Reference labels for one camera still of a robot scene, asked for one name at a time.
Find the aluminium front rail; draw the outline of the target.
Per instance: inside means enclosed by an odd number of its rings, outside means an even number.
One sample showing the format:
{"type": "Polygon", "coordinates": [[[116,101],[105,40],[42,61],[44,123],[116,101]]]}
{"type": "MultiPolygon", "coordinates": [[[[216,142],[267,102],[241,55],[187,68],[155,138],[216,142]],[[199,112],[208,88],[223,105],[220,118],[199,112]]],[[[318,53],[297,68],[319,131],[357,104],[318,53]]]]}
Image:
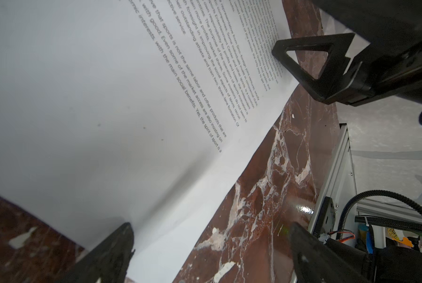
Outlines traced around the aluminium front rail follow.
{"type": "MultiPolygon", "coordinates": [[[[336,212],[334,229],[336,229],[344,206],[357,194],[348,127],[346,124],[341,124],[338,142],[332,154],[331,167],[320,191],[318,202],[313,210],[308,231],[312,233],[321,204],[326,196],[333,199],[336,212]]],[[[401,207],[399,205],[382,203],[371,198],[359,200],[352,207],[346,221],[349,228],[357,227],[357,223],[355,222],[357,216],[362,219],[369,217],[385,218],[396,225],[400,222],[422,225],[422,215],[409,205],[405,204],[401,207]]]]}

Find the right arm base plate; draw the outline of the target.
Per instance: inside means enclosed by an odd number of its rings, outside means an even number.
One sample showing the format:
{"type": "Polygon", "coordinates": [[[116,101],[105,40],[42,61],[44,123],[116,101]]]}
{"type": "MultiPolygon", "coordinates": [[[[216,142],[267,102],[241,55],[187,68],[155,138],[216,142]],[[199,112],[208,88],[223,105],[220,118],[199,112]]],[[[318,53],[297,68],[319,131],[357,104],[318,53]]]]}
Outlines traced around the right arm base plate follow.
{"type": "Polygon", "coordinates": [[[326,196],[321,204],[312,234],[319,238],[323,233],[328,234],[333,231],[336,220],[336,212],[333,199],[326,196]]]}

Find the hidden printed sheet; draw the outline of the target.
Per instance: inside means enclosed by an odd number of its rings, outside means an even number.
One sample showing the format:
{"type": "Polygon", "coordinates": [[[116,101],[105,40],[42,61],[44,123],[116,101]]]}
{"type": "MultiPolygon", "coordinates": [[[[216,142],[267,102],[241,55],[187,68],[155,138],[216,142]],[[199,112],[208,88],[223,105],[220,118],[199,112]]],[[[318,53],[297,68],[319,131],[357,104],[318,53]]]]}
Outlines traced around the hidden printed sheet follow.
{"type": "Polygon", "coordinates": [[[297,81],[281,1],[0,1],[0,196],[170,283],[297,81]]]}

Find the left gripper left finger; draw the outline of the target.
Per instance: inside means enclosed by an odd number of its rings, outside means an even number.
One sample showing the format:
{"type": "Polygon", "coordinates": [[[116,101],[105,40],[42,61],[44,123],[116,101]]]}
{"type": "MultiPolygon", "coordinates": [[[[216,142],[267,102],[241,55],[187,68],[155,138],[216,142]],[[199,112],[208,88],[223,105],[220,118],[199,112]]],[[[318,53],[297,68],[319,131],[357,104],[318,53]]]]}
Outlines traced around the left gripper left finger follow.
{"type": "Polygon", "coordinates": [[[77,262],[58,283],[123,283],[132,256],[134,233],[126,222],[77,262]]]}

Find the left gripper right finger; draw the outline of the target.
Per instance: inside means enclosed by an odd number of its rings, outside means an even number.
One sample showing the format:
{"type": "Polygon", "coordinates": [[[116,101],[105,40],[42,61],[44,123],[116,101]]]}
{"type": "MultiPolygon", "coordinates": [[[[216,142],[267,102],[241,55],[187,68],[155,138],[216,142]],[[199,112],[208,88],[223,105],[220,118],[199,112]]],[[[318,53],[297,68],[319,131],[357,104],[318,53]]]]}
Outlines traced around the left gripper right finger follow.
{"type": "Polygon", "coordinates": [[[297,282],[368,282],[366,277],[296,222],[291,224],[289,239],[297,282]]]}

